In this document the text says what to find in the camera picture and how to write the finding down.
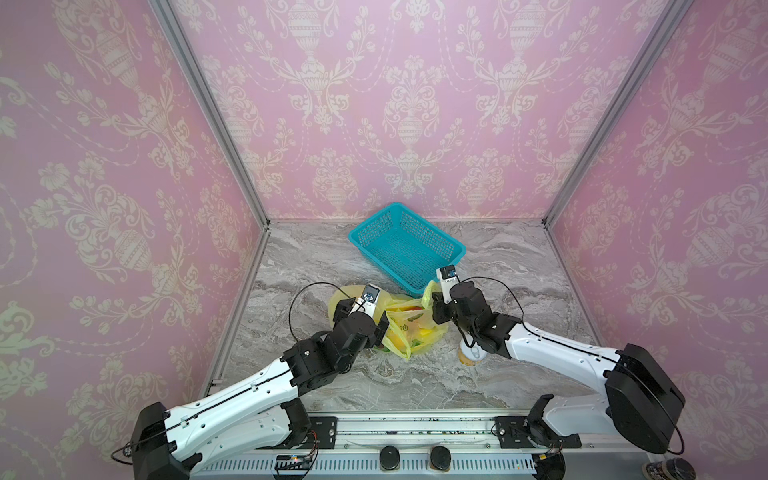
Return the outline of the yellow translucent plastic bag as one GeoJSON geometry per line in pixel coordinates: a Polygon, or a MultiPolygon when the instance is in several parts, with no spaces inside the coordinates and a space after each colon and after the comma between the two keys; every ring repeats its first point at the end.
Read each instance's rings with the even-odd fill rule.
{"type": "Polygon", "coordinates": [[[381,289],[374,321],[378,323],[381,317],[386,315],[389,326],[382,341],[375,348],[410,360],[414,355],[425,353],[439,342],[448,330],[448,325],[438,325],[433,320],[434,301],[431,294],[438,288],[439,285],[431,281],[419,298],[381,289]]]}

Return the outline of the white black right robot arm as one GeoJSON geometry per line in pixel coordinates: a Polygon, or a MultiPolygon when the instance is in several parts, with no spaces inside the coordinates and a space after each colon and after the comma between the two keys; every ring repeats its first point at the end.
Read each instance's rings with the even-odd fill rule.
{"type": "Polygon", "coordinates": [[[434,321],[459,330],[467,361],[496,355],[544,367],[590,389],[579,397],[541,395],[523,422],[534,444],[559,448],[582,434],[619,435],[645,452],[665,454],[682,436],[678,421],[685,397],[643,347],[598,347],[545,332],[520,315],[493,311],[471,281],[443,283],[431,301],[434,321]]]}

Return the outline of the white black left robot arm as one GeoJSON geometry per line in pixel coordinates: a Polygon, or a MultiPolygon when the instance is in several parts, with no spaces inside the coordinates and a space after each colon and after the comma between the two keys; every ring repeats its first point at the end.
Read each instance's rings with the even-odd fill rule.
{"type": "Polygon", "coordinates": [[[128,453],[136,479],[188,479],[247,450],[301,445],[311,421],[301,398],[347,373],[359,353],[378,346],[386,313],[365,299],[341,301],[332,330],[296,342],[252,376],[205,398],[138,414],[128,453]]]}

